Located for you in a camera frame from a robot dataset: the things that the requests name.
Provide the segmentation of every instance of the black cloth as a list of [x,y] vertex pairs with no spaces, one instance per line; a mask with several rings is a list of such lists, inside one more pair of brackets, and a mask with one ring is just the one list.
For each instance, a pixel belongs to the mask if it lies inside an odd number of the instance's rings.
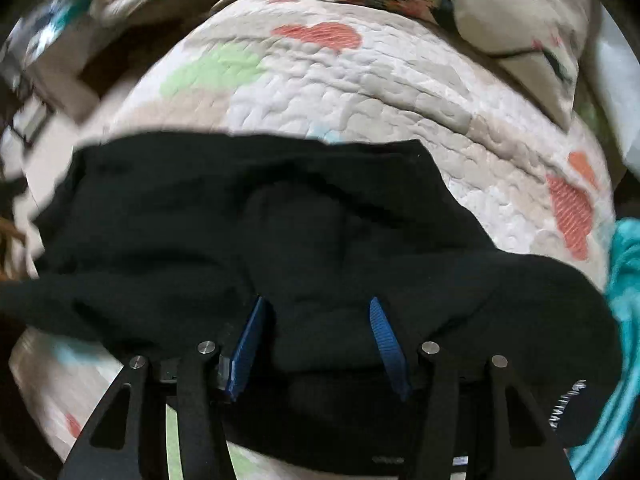
[[628,480],[636,478],[640,470],[640,398],[636,399],[629,418],[625,437],[618,453],[600,480]]
[[417,140],[139,134],[77,152],[36,225],[40,278],[2,284],[0,310],[122,358],[216,340],[263,296],[270,323],[226,431],[311,468],[397,473],[420,419],[389,386],[374,296],[414,385],[426,340],[463,359],[471,388],[503,354],[549,415],[584,380],[559,423],[564,446],[588,436],[620,376],[617,326],[590,282],[497,250]]

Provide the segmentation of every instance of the teal towel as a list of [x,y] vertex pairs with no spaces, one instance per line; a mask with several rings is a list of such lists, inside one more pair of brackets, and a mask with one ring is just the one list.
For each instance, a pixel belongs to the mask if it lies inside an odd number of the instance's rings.
[[93,0],[71,0],[60,7],[51,19],[51,26],[57,34],[62,32],[69,23],[74,22],[91,7]]
[[620,327],[622,375],[587,442],[569,452],[577,480],[597,480],[607,469],[640,394],[640,220],[616,224],[610,267],[606,298]]

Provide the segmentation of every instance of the colorful fabric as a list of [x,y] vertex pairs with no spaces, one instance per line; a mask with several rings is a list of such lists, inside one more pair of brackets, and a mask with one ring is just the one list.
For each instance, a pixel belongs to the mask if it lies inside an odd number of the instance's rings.
[[639,219],[625,218],[616,225],[606,297],[620,324],[622,377],[588,441],[569,452],[577,480],[597,480],[607,469],[618,452],[640,395]]
[[591,0],[335,0],[437,23],[489,54],[562,128],[570,124]]

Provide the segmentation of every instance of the white quilt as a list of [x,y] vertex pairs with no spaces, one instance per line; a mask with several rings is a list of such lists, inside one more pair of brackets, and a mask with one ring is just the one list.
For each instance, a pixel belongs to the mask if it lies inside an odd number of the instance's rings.
[[[552,256],[598,288],[606,284],[614,216],[594,137],[578,119],[564,133],[414,20],[318,0],[239,0],[147,73],[106,138],[158,128],[328,143],[419,139],[497,247]],[[106,356],[100,365],[64,365],[51,344],[37,360],[50,359],[50,374],[60,370],[65,385],[54,377],[38,384],[29,363],[42,337],[27,334],[14,352],[14,373],[66,456],[118,365]],[[232,455],[239,479],[327,477],[235,447]]]

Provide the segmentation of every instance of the green patch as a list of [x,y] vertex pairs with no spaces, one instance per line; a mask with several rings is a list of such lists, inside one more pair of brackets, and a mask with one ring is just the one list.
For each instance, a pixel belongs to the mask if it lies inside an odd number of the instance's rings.
[[165,408],[166,429],[166,464],[169,469],[169,480],[183,480],[182,463],[180,462],[180,438],[178,437],[178,414],[167,406]]
[[233,90],[257,80],[263,73],[259,56],[226,43],[177,68],[162,83],[160,93],[171,97],[184,89]]
[[231,457],[231,463],[234,466],[234,471],[238,479],[249,478],[250,475],[258,472],[258,466],[237,449],[230,447],[229,456]]

